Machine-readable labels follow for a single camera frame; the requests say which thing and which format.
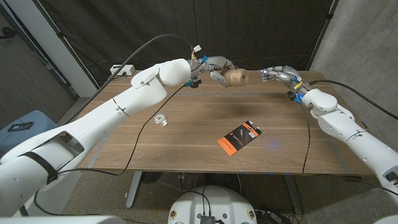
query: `wooden table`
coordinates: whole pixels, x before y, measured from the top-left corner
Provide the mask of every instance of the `wooden table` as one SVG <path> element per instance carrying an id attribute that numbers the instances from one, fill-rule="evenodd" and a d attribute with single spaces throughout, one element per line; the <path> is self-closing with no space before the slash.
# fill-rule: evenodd
<path id="1" fill-rule="evenodd" d="M 166 127 L 148 122 L 128 167 L 138 171 L 222 172 L 243 174 L 352 174 L 372 172 L 342 142 L 327 136 L 307 110 L 311 145 L 303 172 L 308 145 L 308 128 L 300 105 L 290 101 L 281 82 L 261 82 L 259 71 L 248 71 L 249 84 L 224 88 L 208 73 L 201 75 L 199 88 L 183 88 L 159 113 Z M 319 72 L 300 72 L 309 82 L 324 79 Z M 131 77 L 111 82 L 81 113 L 83 116 L 106 100 L 128 89 Z M 178 87 L 166 87 L 169 96 Z M 334 95 L 351 110 L 333 87 L 314 85 Z M 110 137 L 100 142 L 80 167 L 118 170 L 126 166 L 144 122 L 162 104 L 131 116 Z M 262 134 L 229 157 L 217 140 L 247 120 Z M 363 126 L 356 116 L 356 122 Z"/>

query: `white connector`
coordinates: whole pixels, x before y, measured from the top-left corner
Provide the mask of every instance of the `white connector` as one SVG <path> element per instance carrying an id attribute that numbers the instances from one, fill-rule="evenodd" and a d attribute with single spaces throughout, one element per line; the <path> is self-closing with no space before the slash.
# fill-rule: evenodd
<path id="1" fill-rule="evenodd" d="M 120 67 L 121 65 L 113 65 L 111 67 L 111 73 L 113 74 L 116 72 L 116 70 Z M 134 65 L 125 65 L 118 74 L 116 75 L 123 75 L 124 72 L 126 72 L 125 75 L 132 75 L 136 71 L 136 68 L 134 68 Z"/>
<path id="2" fill-rule="evenodd" d="M 198 52 L 199 50 L 201 50 L 200 45 L 197 45 L 196 47 L 193 48 L 193 51 L 194 51 L 195 53 Z"/>

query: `blue bin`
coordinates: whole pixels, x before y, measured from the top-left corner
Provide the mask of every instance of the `blue bin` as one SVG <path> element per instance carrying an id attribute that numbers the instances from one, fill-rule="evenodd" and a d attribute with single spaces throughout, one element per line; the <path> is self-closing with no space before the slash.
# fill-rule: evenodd
<path id="1" fill-rule="evenodd" d="M 34 122 L 30 129 L 9 131 L 9 128 L 13 124 L 28 122 Z M 38 110 L 32 111 L 29 114 L 20 117 L 0 131 L 0 158 L 13 147 L 16 147 L 25 140 L 57 127 L 58 125 L 55 124 L 54 121 L 52 121 L 43 112 Z"/>

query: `table leg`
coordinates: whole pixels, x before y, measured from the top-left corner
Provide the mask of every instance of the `table leg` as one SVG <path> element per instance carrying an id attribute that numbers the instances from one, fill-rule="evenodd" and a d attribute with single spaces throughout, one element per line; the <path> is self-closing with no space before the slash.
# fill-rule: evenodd
<path id="1" fill-rule="evenodd" d="M 287 190 L 289 191 L 290 199 L 293 204 L 293 210 L 296 214 L 301 215 L 303 213 L 299 193 L 297 192 L 296 182 L 294 181 L 294 176 L 284 175 Z"/>
<path id="2" fill-rule="evenodd" d="M 139 186 L 139 181 L 141 179 L 141 174 L 142 174 L 141 171 L 134 172 L 131 181 L 130 190 L 129 193 L 127 194 L 127 201 L 126 201 L 127 208 L 132 208 L 132 205 L 134 204 L 134 199 L 136 198 L 138 192 L 138 186 Z"/>

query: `ball of twine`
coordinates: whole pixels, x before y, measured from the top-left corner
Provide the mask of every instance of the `ball of twine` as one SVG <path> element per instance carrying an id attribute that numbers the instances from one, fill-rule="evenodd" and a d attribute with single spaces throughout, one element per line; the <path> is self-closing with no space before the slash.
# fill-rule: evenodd
<path id="1" fill-rule="evenodd" d="M 249 76 L 245 69 L 237 68 L 221 72 L 229 87 L 245 86 L 248 84 Z"/>

